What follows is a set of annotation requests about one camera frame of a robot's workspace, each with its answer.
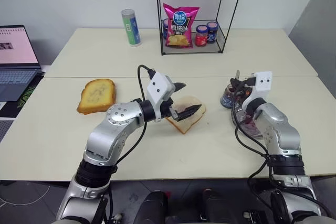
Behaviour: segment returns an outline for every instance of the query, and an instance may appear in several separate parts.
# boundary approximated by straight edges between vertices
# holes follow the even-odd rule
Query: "laptop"
[[[0,102],[17,101],[40,71],[25,27],[0,26]]]

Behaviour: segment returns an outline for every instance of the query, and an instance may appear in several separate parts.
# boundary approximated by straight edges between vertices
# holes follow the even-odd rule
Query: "pink chip bag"
[[[166,46],[182,48],[193,47],[191,40],[191,25],[193,24],[199,7],[174,8],[163,3],[168,16],[168,32]]]

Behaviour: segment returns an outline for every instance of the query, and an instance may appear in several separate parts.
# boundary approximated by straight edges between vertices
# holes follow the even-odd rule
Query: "bread slice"
[[[82,91],[77,111],[84,115],[106,111],[116,102],[115,92],[114,83],[109,79],[90,81]]]
[[[185,134],[191,128],[191,126],[193,126],[195,123],[197,123],[199,119],[201,119],[202,115],[205,113],[205,105],[199,99],[191,95],[182,97],[175,101],[173,104],[173,108],[177,112],[182,112],[186,108],[197,104],[201,104],[202,106],[196,111],[195,114],[193,114],[189,118],[186,118],[179,122],[175,121],[172,117],[166,119],[171,124],[173,124],[182,134]]]

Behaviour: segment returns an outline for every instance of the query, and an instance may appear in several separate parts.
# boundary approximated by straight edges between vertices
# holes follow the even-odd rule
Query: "laptop screen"
[[[25,27],[0,26],[0,67],[38,65]]]

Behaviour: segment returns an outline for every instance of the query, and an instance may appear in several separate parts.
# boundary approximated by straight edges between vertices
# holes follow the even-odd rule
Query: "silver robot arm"
[[[172,109],[173,92],[185,87],[168,76],[148,69],[151,82],[147,100],[118,103],[110,107],[104,120],[91,132],[83,159],[73,176],[58,210],[55,223],[101,223],[110,177],[117,171],[118,159],[127,137],[146,122],[159,122],[173,116],[182,120],[194,114],[201,105],[178,113]]]
[[[293,219],[298,222],[309,216],[321,216],[319,205],[295,194],[299,192],[316,200],[310,177],[304,172],[298,131],[280,110],[264,100],[271,87],[272,73],[254,73],[250,83],[251,80],[252,92],[241,106],[253,117],[265,140],[268,166],[272,168],[270,180],[276,187],[271,193],[275,221],[286,224]]]

